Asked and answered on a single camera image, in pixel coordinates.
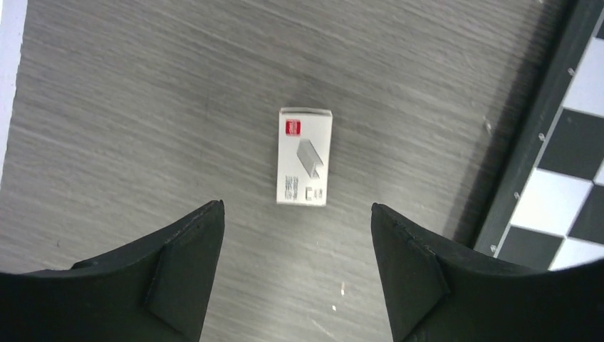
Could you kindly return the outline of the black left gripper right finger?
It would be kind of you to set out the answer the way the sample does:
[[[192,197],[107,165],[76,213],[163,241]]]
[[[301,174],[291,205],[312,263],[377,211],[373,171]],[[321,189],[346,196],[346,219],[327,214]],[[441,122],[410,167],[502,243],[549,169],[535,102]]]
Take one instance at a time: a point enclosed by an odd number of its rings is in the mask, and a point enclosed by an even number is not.
[[[375,203],[394,341],[601,341],[603,262],[539,271],[476,252]]]

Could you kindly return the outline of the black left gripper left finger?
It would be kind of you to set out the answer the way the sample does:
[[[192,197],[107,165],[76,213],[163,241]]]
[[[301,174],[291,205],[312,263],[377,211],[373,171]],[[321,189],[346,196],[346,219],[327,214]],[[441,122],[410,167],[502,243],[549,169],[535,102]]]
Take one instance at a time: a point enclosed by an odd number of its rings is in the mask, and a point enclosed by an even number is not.
[[[198,341],[224,237],[213,200],[66,270],[1,274],[3,341]]]

